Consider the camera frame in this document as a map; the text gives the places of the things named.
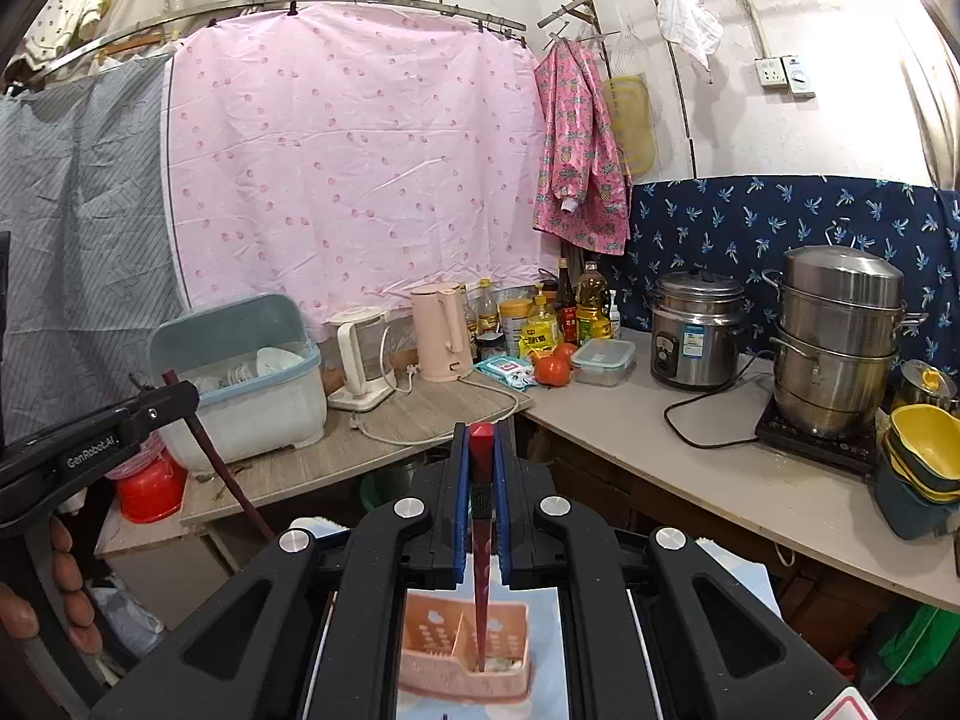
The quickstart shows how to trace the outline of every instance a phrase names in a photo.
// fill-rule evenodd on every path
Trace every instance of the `pink floral jacket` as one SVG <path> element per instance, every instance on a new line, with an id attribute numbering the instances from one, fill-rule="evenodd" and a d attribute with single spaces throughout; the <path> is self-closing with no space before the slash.
<path id="1" fill-rule="evenodd" d="M 534 76 L 546 117 L 534 228 L 622 255 L 630 205 L 593 54 L 559 40 Z"/>

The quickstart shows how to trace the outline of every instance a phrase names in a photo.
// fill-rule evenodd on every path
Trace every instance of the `pink polka dot sheet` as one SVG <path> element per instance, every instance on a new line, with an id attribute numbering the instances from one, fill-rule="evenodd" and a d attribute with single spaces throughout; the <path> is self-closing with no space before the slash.
<path id="1" fill-rule="evenodd" d="M 192 307 L 273 290 L 312 335 L 431 281 L 555 269 L 532 228 L 536 60 L 464 20 L 314 4 L 193 34 L 162 112 L 167 226 Z"/>

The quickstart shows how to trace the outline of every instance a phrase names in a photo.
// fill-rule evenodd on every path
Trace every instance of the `blue gripper pad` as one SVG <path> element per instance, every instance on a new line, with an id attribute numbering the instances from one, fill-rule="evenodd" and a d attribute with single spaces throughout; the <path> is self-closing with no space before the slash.
<path id="1" fill-rule="evenodd" d="M 460 477 L 457 479 L 457 509 L 453 520 L 453 573 L 457 584 L 464 581 L 467 567 L 467 517 L 469 516 L 470 443 L 467 430 L 461 432 Z"/>
<path id="2" fill-rule="evenodd" d="M 503 584 L 510 586 L 510 508 L 507 505 L 507 477 L 503 467 L 500 431 L 493 434 L 493 516 L 496 519 L 496 554 Z"/>

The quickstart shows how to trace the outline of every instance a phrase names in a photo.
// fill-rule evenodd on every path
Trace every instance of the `white towel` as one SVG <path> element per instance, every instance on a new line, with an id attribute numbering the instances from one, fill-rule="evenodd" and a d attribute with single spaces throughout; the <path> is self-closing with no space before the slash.
<path id="1" fill-rule="evenodd" d="M 677 43 L 709 71 L 707 56 L 717 50 L 723 25 L 698 0 L 659 0 L 656 19 L 661 34 Z"/>

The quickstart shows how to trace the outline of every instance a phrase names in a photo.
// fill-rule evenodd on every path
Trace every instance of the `red stick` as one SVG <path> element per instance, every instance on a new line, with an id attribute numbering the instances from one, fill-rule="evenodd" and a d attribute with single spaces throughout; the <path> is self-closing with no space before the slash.
<path id="1" fill-rule="evenodd" d="M 487 651 L 487 608 L 490 600 L 491 489 L 493 425 L 469 427 L 470 492 L 472 493 L 473 604 L 476 609 L 477 658 L 484 670 Z"/>
<path id="2" fill-rule="evenodd" d="M 165 370 L 165 372 L 163 372 L 163 381 L 164 384 L 176 384 L 179 378 L 176 378 L 176 372 L 174 370 Z M 261 517 L 260 512 L 253 507 L 250 500 L 243 494 L 243 490 L 241 490 L 240 485 L 237 484 L 237 480 L 233 478 L 233 474 L 227 469 L 227 464 L 224 463 L 223 458 L 220 457 L 217 448 L 210 440 L 210 436 L 206 435 L 206 429 L 203 427 L 203 423 L 200 422 L 200 418 L 195 413 L 191 413 L 184 417 L 184 422 L 186 422 L 187 428 L 200 445 L 200 449 L 203 450 L 203 454 L 206 455 L 206 459 L 210 460 L 213 470 L 217 472 L 227 486 L 227 489 L 233 497 L 237 499 L 237 503 L 240 504 L 244 514 L 247 515 L 250 522 L 253 522 L 253 525 L 260 531 L 263 538 L 266 538 L 267 541 L 273 541 L 274 532 L 270 529 L 270 526 L 264 518 Z"/>

